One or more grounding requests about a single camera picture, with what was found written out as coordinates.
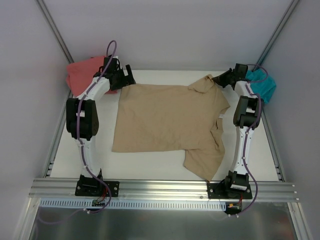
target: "white wall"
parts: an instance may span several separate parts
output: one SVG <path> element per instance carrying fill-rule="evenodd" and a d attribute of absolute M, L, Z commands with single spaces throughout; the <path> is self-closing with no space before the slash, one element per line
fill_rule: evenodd
<path fill-rule="evenodd" d="M 75 61 L 117 40 L 135 70 L 255 63 L 291 0 L 45 0 Z"/>
<path fill-rule="evenodd" d="M 314 239 L 320 239 L 319 10 L 319 0 L 302 0 L 263 65 L 277 84 L 267 117 Z"/>
<path fill-rule="evenodd" d="M 33 0 L 0 1 L 0 239 L 40 177 L 68 88 L 67 61 Z"/>

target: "purple cable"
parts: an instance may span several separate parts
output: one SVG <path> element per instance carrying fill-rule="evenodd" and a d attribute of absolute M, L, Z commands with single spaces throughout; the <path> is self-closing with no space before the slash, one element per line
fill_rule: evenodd
<path fill-rule="evenodd" d="M 109 50 L 109 47 L 110 45 L 114 43 L 114 49 L 113 49 L 113 53 L 108 61 L 108 63 L 106 64 L 105 68 L 103 69 L 102 73 L 100 74 L 99 78 L 97 79 L 97 82 L 100 81 L 101 77 L 104 75 L 104 73 L 106 72 L 107 68 L 109 67 L 110 63 L 111 63 L 111 60 L 112 58 L 115 56 L 115 53 L 116 53 L 116 49 L 117 49 L 117 42 L 115 40 L 112 40 L 111 42 L 109 42 L 108 44 L 108 47 L 107 49 Z M 86 98 L 86 96 L 88 95 L 88 93 L 93 89 L 93 87 L 96 85 L 97 83 L 93 83 L 91 87 L 88 88 L 88 90 L 85 92 L 85 94 L 83 95 L 83 97 L 80 99 L 79 101 L 79 104 L 78 104 L 78 111 L 77 111 L 77 117 L 76 117 L 76 138 L 77 140 L 80 142 L 80 144 L 82 145 L 81 146 L 81 160 L 83 162 L 83 165 L 85 166 L 85 169 L 87 170 L 87 172 L 94 178 L 96 179 L 97 181 L 99 181 L 101 184 L 103 184 L 105 186 L 105 188 L 107 189 L 107 191 L 109 192 L 109 200 L 108 202 L 103 206 L 101 207 L 100 209 L 96 210 L 96 211 L 90 211 L 88 210 L 89 213 L 91 214 L 97 214 L 99 212 L 101 212 L 103 209 L 105 209 L 109 204 L 110 204 L 110 201 L 111 201 L 111 190 L 109 188 L 109 186 L 101 179 L 99 179 L 98 177 L 96 177 L 91 171 L 90 169 L 88 168 L 87 166 L 87 163 L 86 163 L 86 159 L 85 159 L 85 153 L 84 153 L 84 146 L 83 146 L 83 141 L 81 140 L 80 138 L 80 112 L 81 112 L 81 105 L 82 105 L 82 102 L 84 101 L 84 99 Z M 45 221 L 43 219 L 41 219 L 40 217 L 40 209 L 38 210 L 38 213 L 37 213 L 37 217 L 36 219 L 39 220 L 40 223 L 42 224 L 46 224 L 46 225 L 56 225 L 56 224 L 62 224 L 64 221 L 68 220 L 69 218 L 71 218 L 73 215 L 79 213 L 79 212 L 82 212 L 84 211 L 85 209 L 78 209 L 76 211 L 74 211 L 73 213 L 71 213 L 69 216 L 67 216 L 66 218 L 62 219 L 62 220 L 59 220 L 59 221 Z M 36 231 L 37 231 L 37 237 L 35 239 L 38 238 L 38 227 L 36 227 Z"/>
<path fill-rule="evenodd" d="M 259 80 L 259 81 L 251 81 L 251 82 L 247 82 L 245 84 L 245 88 L 246 90 L 248 91 L 248 93 L 250 94 L 250 96 L 257 96 L 258 97 L 258 116 L 257 118 L 255 119 L 254 123 L 247 129 L 247 133 L 250 131 L 250 129 L 252 129 L 256 124 L 257 122 L 260 120 L 260 117 L 261 117 L 261 113 L 262 113 L 262 106 L 261 106 L 261 97 L 260 97 L 260 94 L 259 93 L 252 93 L 249 89 L 249 86 L 248 84 L 250 83 L 262 83 L 263 81 L 265 81 L 268 76 L 269 76 L 269 73 L 268 71 L 260 66 L 260 65 L 257 65 L 257 64 L 248 64 L 248 66 L 256 66 L 256 67 L 259 67 L 261 69 L 264 70 L 266 76 L 263 80 Z M 256 201 L 257 199 L 257 196 L 258 196 L 258 183 L 256 181 L 256 179 L 254 178 L 254 176 L 252 175 L 252 173 L 250 172 L 248 166 L 247 166 L 247 163 L 246 163 L 246 147 L 247 147 L 247 141 L 248 141 L 248 134 L 245 135 L 245 138 L 244 138 L 244 144 L 243 144 L 243 154 L 242 154 L 242 157 L 243 157 L 243 164 L 244 164 L 244 167 L 246 169 L 246 171 L 248 172 L 248 174 L 250 175 L 250 177 L 252 178 L 253 182 L 254 182 L 254 185 L 255 185 L 255 194 L 254 194 L 254 197 L 253 197 L 253 200 L 252 202 L 250 202 L 250 204 L 245 208 L 243 209 L 241 212 L 238 213 L 239 214 L 242 214 L 244 212 L 246 212 Z"/>

